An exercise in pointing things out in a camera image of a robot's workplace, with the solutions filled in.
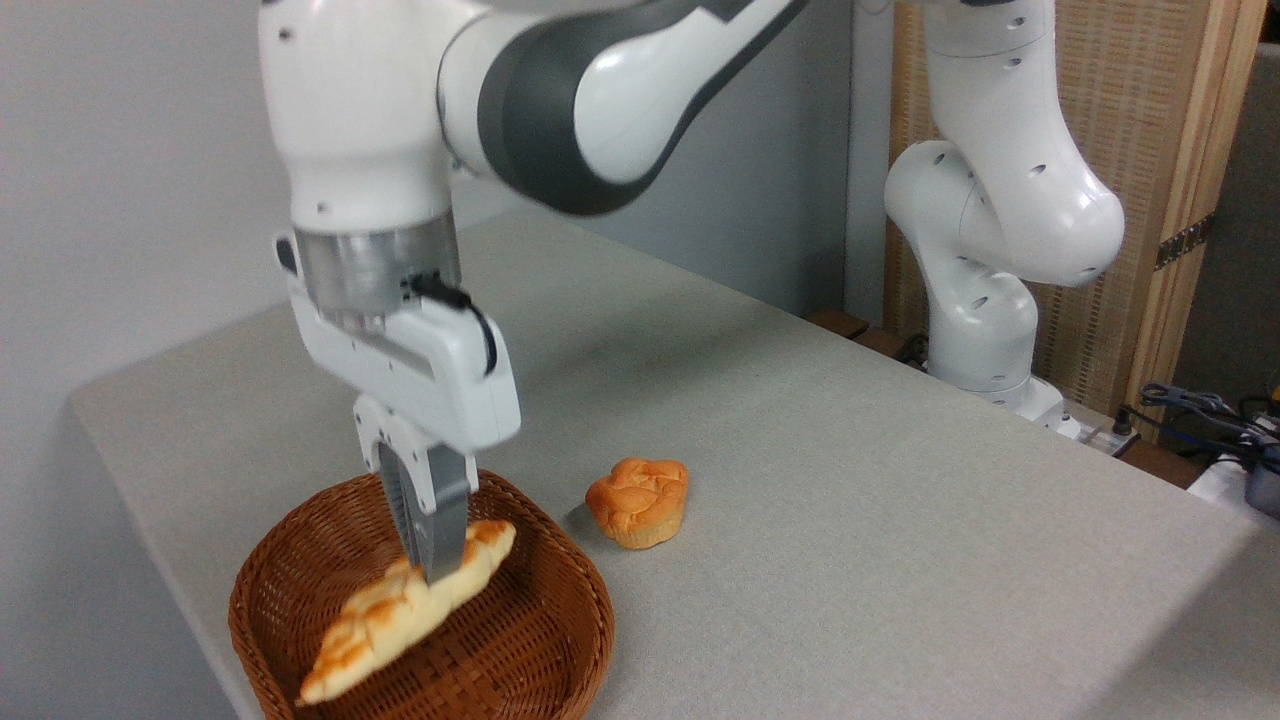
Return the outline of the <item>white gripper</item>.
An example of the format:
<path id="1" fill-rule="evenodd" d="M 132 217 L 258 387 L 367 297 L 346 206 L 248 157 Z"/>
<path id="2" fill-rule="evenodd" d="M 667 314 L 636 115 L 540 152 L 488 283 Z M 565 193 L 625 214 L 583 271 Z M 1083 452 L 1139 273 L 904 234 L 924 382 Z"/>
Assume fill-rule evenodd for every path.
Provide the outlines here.
<path id="1" fill-rule="evenodd" d="M 461 288 L 448 232 L 296 232 L 275 252 L 303 346 L 361 393 L 364 461 L 431 585 L 462 564 L 479 479 L 461 452 L 499 445 L 521 424 L 500 329 Z"/>

